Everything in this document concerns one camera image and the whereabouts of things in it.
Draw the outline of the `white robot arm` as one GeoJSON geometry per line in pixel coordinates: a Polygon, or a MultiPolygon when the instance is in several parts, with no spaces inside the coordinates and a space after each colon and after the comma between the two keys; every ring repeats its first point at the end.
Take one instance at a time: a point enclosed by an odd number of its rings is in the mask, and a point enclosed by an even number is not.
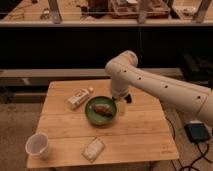
{"type": "Polygon", "coordinates": [[[128,86],[134,86],[150,95],[174,105],[213,128],[213,90],[211,88],[153,74],[137,67],[138,57],[124,51],[107,62],[105,72],[111,77],[113,98],[128,95],[128,86]]]}

